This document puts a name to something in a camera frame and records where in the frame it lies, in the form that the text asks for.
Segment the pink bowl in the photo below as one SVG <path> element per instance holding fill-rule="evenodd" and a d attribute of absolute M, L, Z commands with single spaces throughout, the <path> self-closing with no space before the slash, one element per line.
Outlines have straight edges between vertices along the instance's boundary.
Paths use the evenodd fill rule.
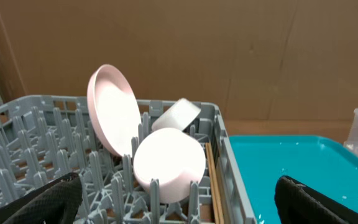
<path fill-rule="evenodd" d="M 86 94 L 93 129 L 103 146 L 116 156 L 132 156 L 131 139 L 138 136 L 140 112 L 124 75 L 112 65 L 93 73 Z"/>

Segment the cardboard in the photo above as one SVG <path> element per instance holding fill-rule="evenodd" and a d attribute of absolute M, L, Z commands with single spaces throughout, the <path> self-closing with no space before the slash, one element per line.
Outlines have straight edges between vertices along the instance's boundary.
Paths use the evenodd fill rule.
<path fill-rule="evenodd" d="M 0 89 L 86 95 L 116 66 L 137 98 L 209 101 L 225 119 L 352 119 L 358 1 L 0 0 Z"/>

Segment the dish rack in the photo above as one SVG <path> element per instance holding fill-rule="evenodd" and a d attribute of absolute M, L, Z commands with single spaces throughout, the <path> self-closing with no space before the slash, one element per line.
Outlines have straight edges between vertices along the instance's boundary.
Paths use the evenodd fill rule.
<path fill-rule="evenodd" d="M 151 124 L 174 101 L 137 100 L 142 114 L 135 152 Z M 219 108 L 194 102 L 201 113 L 186 132 L 210 142 L 226 223 L 255 223 Z M 190 196 L 160 204 L 158 182 L 150 194 L 137 184 L 129 156 L 113 157 L 95 136 L 86 97 L 32 95 L 0 106 L 0 207 L 66 173 L 77 172 L 83 203 L 75 223 L 212 223 L 208 167 Z"/>

